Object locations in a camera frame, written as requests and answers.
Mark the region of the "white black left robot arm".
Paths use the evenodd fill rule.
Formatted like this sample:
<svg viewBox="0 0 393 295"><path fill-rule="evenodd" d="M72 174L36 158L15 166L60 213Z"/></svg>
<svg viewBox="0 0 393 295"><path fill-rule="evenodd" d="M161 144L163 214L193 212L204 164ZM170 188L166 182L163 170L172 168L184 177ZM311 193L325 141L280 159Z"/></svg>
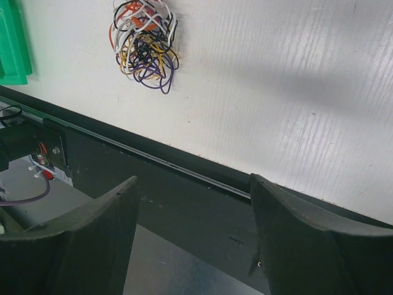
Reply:
<svg viewBox="0 0 393 295"><path fill-rule="evenodd" d="M8 125L1 129L1 171L9 163L31 154L47 157L47 148L42 139L43 127L32 122Z"/></svg>

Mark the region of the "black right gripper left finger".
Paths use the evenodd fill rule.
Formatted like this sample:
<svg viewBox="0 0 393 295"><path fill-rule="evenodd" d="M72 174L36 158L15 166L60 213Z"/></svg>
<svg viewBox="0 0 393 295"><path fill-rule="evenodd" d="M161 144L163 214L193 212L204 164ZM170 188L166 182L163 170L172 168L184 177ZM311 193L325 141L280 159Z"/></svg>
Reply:
<svg viewBox="0 0 393 295"><path fill-rule="evenodd" d="M40 226L1 235L1 294L122 294L141 191L132 176Z"/></svg>

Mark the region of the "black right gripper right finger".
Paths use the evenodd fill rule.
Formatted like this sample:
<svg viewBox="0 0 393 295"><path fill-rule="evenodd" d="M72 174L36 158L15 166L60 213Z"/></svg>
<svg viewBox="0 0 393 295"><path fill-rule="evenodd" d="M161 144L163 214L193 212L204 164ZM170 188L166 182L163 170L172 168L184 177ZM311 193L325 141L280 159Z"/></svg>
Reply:
<svg viewBox="0 0 393 295"><path fill-rule="evenodd" d="M392 229L332 213L253 174L258 244L272 294L391 294Z"/></svg>

